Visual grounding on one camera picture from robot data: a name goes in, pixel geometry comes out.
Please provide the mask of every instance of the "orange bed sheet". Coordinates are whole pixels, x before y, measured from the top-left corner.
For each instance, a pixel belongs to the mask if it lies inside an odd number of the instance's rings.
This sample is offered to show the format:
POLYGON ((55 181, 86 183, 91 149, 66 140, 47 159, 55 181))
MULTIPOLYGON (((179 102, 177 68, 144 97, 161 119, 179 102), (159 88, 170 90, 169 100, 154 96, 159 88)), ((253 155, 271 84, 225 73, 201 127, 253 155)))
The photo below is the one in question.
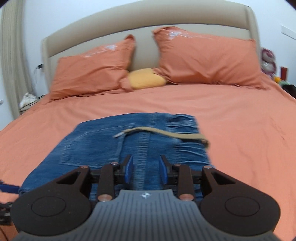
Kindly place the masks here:
MULTIPOLYGON (((266 79, 268 90, 225 85, 167 85, 131 93, 70 97, 36 106, 0 132, 0 178, 21 185, 77 124, 135 112, 196 117, 219 170, 271 195, 281 208, 275 234, 296 236, 296 101, 266 79)), ((0 202, 16 195, 0 194, 0 202)))

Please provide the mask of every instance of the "pillowcase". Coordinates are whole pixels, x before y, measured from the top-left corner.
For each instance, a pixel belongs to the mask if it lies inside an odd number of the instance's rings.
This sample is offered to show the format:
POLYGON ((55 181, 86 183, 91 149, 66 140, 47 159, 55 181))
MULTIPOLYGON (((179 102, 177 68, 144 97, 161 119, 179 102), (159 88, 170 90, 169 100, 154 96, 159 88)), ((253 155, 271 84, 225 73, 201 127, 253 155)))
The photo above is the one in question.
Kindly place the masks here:
POLYGON ((154 72, 175 84, 225 84, 265 88, 253 39, 199 34, 177 27, 153 31, 160 51, 154 72))
POLYGON ((128 74, 128 79, 134 90, 159 87, 166 84, 166 80, 155 74, 153 69, 138 69, 132 71, 128 74))
POLYGON ((58 61, 50 88, 50 99, 97 93, 132 91, 127 68, 135 48, 133 35, 111 45, 58 61))

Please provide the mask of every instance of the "yellow cushion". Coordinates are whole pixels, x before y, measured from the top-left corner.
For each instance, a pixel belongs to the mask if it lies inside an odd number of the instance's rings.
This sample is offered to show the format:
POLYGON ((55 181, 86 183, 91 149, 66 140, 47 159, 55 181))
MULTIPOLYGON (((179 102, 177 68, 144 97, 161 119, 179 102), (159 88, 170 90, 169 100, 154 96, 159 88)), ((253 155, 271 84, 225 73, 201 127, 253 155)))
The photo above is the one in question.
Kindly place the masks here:
POLYGON ((138 69, 128 74, 131 87, 134 90, 164 86, 166 80, 153 73, 153 69, 138 69))

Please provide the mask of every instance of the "denim shorts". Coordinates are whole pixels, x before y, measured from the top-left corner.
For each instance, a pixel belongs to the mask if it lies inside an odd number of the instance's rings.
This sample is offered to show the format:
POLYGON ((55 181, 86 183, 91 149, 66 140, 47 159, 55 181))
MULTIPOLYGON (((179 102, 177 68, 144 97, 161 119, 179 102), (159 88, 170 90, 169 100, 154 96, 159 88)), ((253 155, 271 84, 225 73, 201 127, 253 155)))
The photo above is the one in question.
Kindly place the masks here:
MULTIPOLYGON (((138 126, 174 133, 199 133, 195 118, 185 114, 134 113, 80 123, 29 174, 20 188, 20 195, 79 166, 99 169, 113 161, 122 162, 128 154, 133 155, 133 190, 171 188, 161 183, 158 165, 161 154, 171 164, 186 164, 193 170, 201 170, 209 164, 204 145, 194 140, 180 140, 146 131, 113 137, 125 129, 138 126)), ((96 186, 92 187, 90 199, 96 196, 96 186)), ((199 186, 196 185, 195 189, 197 198, 201 198, 199 186)))

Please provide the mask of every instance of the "headboard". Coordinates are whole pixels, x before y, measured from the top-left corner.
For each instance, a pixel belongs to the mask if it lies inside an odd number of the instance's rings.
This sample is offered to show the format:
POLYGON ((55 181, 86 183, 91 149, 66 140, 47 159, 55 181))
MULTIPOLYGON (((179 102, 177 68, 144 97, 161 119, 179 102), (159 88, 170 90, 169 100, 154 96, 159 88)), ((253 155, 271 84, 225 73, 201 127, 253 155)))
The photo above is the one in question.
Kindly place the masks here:
POLYGON ((48 87, 57 61, 112 44, 128 34, 136 38, 130 70, 158 65, 159 52, 152 30, 175 25, 182 29, 240 39, 255 39, 260 56, 260 40, 254 12, 250 7, 224 0, 145 0, 80 19, 42 42, 44 72, 48 87))

